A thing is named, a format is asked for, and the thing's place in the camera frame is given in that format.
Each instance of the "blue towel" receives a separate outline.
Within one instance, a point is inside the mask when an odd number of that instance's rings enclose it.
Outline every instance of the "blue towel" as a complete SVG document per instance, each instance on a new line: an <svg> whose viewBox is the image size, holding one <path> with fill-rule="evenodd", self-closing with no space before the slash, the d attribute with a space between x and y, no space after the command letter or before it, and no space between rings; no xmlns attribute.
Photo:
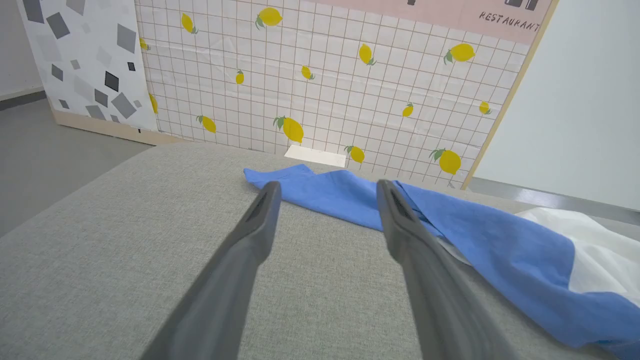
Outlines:
<svg viewBox="0 0 640 360"><path fill-rule="evenodd" d="M305 165L244 170L257 188L277 180L282 198L382 230L376 184L347 170L316 175ZM598 343L622 360L640 359L640 308L611 292L568 289L575 248L546 227L488 206L395 182L422 223L446 238L516 307L559 341Z"/></svg>

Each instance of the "tiled wallpaper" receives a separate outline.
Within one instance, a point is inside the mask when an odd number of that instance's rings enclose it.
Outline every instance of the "tiled wallpaper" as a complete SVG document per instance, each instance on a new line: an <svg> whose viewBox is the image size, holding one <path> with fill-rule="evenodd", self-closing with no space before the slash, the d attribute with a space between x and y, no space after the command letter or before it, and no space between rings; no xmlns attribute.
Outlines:
<svg viewBox="0 0 640 360"><path fill-rule="evenodd" d="M157 131L131 0L18 0L18 7L55 110Z"/></svg>
<svg viewBox="0 0 640 360"><path fill-rule="evenodd" d="M136 13L160 131L274 154L301 142L454 188L529 50L298 0L140 0Z"/></svg>

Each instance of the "gray tabletop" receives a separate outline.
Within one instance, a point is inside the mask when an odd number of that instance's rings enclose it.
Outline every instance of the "gray tabletop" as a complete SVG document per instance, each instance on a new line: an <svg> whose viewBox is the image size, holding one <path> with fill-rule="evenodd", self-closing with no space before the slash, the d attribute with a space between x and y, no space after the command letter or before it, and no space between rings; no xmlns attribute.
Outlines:
<svg viewBox="0 0 640 360"><path fill-rule="evenodd" d="M257 194L243 168L298 163L211 144L156 147L0 238L0 358L136 359ZM408 183L509 212L531 207ZM637 227L598 221L640 238ZM473 269L459 269L522 359L610 358L556 342ZM382 233L283 203L239 358L421 357Z"/></svg>

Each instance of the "yellow lemon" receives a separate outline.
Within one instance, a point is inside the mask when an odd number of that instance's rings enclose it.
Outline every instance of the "yellow lemon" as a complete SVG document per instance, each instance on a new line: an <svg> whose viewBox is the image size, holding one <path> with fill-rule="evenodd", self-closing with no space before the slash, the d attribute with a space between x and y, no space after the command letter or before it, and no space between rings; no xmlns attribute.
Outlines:
<svg viewBox="0 0 640 360"><path fill-rule="evenodd" d="M282 21L282 16L280 16L278 10L274 8L265 8L262 9L262 11L258 14L258 17L255 19L254 24L255 27L259 30L260 28L264 28L265 25L276 26L280 23L280 21Z"/></svg>
<svg viewBox="0 0 640 360"><path fill-rule="evenodd" d="M305 132L297 121L290 117L282 116L275 118L273 124L277 125L279 129L282 129L284 135L287 135L291 141L302 143Z"/></svg>
<svg viewBox="0 0 640 360"><path fill-rule="evenodd" d="M196 120L202 124L202 126L206 129L209 130L212 133L216 133L216 123L213 122L213 120L211 120L210 118L201 115L199 117L196 118Z"/></svg>
<svg viewBox="0 0 640 360"><path fill-rule="evenodd" d="M244 83L244 74L242 70L238 70L238 75L236 75L236 83L238 85L240 85L241 83Z"/></svg>
<svg viewBox="0 0 640 360"><path fill-rule="evenodd" d="M151 106L154 107L154 113L158 113L158 102L156 101L156 98L149 94L149 99L151 99Z"/></svg>
<svg viewBox="0 0 640 360"><path fill-rule="evenodd" d="M345 150L347 150L347 154L351 154L351 159L357 163L361 163L364 161L364 151L357 146L345 146Z"/></svg>
<svg viewBox="0 0 640 360"><path fill-rule="evenodd" d="M304 65L302 65L302 76L304 76L307 80L313 80L316 78L315 75L311 74L311 70L309 70L309 68Z"/></svg>
<svg viewBox="0 0 640 360"><path fill-rule="evenodd" d="M433 156L433 160L436 161L440 159L440 168L444 172L448 172L452 175L455 175L461 165L461 160L458 154L451 150L440 149L431 151L431 155Z"/></svg>
<svg viewBox="0 0 640 360"><path fill-rule="evenodd" d="M480 104L480 112L485 115L489 115L491 113L491 109L489 109L489 104L486 101L483 101Z"/></svg>
<svg viewBox="0 0 640 360"><path fill-rule="evenodd" d="M189 15L185 13L182 13L182 27L192 34L198 33L198 29L193 26L193 21L191 21Z"/></svg>
<svg viewBox="0 0 640 360"><path fill-rule="evenodd" d="M373 59L373 54L371 53L371 48L367 44L362 44L360 47L360 59L367 65L373 65L376 63L376 60Z"/></svg>
<svg viewBox="0 0 640 360"><path fill-rule="evenodd" d="M140 47L141 47L143 50L149 50L149 49L151 49L151 47L150 47L149 45L147 45L147 42L146 42L146 41L145 41L145 39L143 39L143 38L140 38Z"/></svg>
<svg viewBox="0 0 640 360"><path fill-rule="evenodd" d="M409 117L411 116L411 113L413 113L413 104L409 102L406 105L406 108L404 108L404 110L402 111L402 116Z"/></svg>
<svg viewBox="0 0 640 360"><path fill-rule="evenodd" d="M452 63L453 60L469 61L469 59L473 58L475 55L474 48L471 45L458 44L452 47L444 56L444 64L447 65L447 61Z"/></svg>

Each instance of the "wooden frame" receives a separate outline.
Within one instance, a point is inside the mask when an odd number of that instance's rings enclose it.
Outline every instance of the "wooden frame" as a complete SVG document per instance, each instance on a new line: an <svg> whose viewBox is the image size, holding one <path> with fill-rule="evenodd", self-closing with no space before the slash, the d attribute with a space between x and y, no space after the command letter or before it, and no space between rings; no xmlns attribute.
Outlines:
<svg viewBox="0 0 640 360"><path fill-rule="evenodd" d="M549 9L547 9L547 14L545 15L545 18L542 20L542 24L540 25L540 30L538 31L536 38L533 40L533 43L531 44L531 48L529 48L529 52L527 53L527 56L524 59L522 67L520 68L520 72L516 76L515 82L513 83L513 87L511 88L511 91L507 94L507 99L504 101L504 105L500 109L500 113L498 113L498 116L495 119L495 122L493 123L493 127L491 128L491 130L489 130L489 135L487 135L486 140L482 145L482 148L480 148L480 153L478 154L476 160L474 161L474 164L471 166L471 170L469 170L469 173L467 174L467 178L465 179L465 182L462 184L461 190L466 190L467 187L469 186L469 182L471 182L471 179L473 178L474 173L476 172L476 168L478 167L478 164L480 164L480 161L484 156L484 152L486 151L486 148L489 147L489 144L493 139L493 135L495 134L496 130L498 130L498 126L502 122L502 118L504 118L504 114L507 112L507 109L511 104L511 100L513 100L513 97L515 96L516 91L518 91L520 82L522 81L522 78L524 78L524 74L527 72L527 69L529 68L529 64L531 64L531 60L533 59L533 56L535 55L536 50L538 50L538 45L540 44L540 41L542 40L542 36L544 36L545 31L547 30L547 26L551 21L551 17L553 16L559 1L560 0L551 0L551 3L549 4Z"/></svg>
<svg viewBox="0 0 640 360"><path fill-rule="evenodd" d="M117 138L123 138L135 142L147 143L149 145L164 145L167 143L188 141L168 134L158 133L157 131L138 129L127 124L120 124L118 122L94 119L85 115L58 111L55 110L53 106L51 106L51 112L53 113L53 118L56 120L57 124L91 131L92 133L115 136Z"/></svg>

